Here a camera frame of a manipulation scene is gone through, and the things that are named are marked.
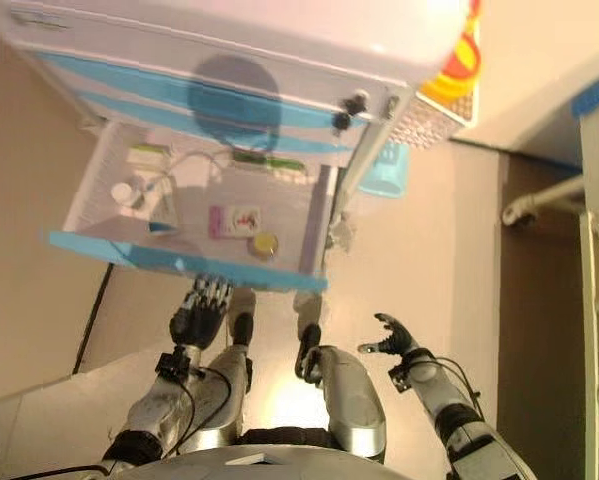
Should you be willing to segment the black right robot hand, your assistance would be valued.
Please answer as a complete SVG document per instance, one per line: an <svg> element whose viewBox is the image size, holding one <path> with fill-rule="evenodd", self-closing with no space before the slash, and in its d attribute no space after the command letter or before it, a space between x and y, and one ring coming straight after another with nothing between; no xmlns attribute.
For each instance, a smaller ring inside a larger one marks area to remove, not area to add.
<svg viewBox="0 0 599 480"><path fill-rule="evenodd" d="M415 341L410 332L399 320L387 313L376 313L374 317L383 324L383 327L390 334L378 342L360 344L357 347L359 353L383 353L403 356L413 348Z"/></svg>

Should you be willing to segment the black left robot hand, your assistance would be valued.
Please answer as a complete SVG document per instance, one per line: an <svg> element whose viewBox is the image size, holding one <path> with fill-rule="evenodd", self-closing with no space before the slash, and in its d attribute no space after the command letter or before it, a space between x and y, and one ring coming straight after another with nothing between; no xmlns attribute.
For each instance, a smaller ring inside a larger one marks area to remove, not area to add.
<svg viewBox="0 0 599 480"><path fill-rule="evenodd" d="M222 278L195 277L172 316L170 336L177 345L208 348L227 313L233 285Z"/></svg>

